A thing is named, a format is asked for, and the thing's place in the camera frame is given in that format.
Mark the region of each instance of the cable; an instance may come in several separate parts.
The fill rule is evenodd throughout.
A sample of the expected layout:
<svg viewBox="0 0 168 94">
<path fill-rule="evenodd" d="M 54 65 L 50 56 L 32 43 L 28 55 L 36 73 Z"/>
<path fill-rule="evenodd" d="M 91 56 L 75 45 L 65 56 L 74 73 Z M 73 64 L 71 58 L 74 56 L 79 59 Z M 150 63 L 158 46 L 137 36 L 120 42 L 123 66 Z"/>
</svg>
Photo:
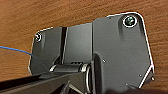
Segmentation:
<svg viewBox="0 0 168 94">
<path fill-rule="evenodd" d="M 32 57 L 38 59 L 40 61 L 40 63 L 49 71 L 49 69 L 47 68 L 47 66 L 35 55 L 29 53 L 29 52 L 26 52 L 26 51 L 23 51 L 23 50 L 19 50 L 19 49 L 15 49 L 15 48 L 9 48 L 9 47 L 4 47 L 4 46 L 0 46 L 0 48 L 2 49 L 8 49 L 8 50 L 13 50 L 13 51 L 18 51 L 18 52 L 22 52 L 22 53 L 26 53 L 28 55 L 31 55 Z"/>
</svg>

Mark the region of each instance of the wooden surface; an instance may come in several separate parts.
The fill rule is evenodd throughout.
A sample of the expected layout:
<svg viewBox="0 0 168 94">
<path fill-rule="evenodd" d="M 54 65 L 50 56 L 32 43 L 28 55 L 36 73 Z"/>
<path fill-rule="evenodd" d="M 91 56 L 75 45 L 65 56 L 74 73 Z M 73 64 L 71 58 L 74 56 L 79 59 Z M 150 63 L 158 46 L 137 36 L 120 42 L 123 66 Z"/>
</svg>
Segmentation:
<svg viewBox="0 0 168 94">
<path fill-rule="evenodd" d="M 31 52 L 34 34 L 123 12 L 140 13 L 155 64 L 155 81 L 144 89 L 168 91 L 168 1 L 166 0 L 0 0 L 0 45 Z M 0 49 L 0 81 L 24 77 L 29 56 Z"/>
</svg>

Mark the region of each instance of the mounting hardware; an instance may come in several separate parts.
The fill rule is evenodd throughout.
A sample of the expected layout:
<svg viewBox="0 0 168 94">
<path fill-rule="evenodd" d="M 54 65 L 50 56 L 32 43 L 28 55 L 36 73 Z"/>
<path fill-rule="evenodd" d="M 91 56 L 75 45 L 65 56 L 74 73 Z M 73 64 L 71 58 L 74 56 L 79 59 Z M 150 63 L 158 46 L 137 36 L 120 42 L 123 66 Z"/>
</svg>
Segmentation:
<svg viewBox="0 0 168 94">
<path fill-rule="evenodd" d="M 125 27 L 132 28 L 137 24 L 137 19 L 134 16 L 126 16 L 123 20 L 123 24 Z"/>
<path fill-rule="evenodd" d="M 40 42 L 41 38 L 42 38 L 42 35 L 39 32 L 35 34 L 35 41 L 36 42 Z"/>
</svg>

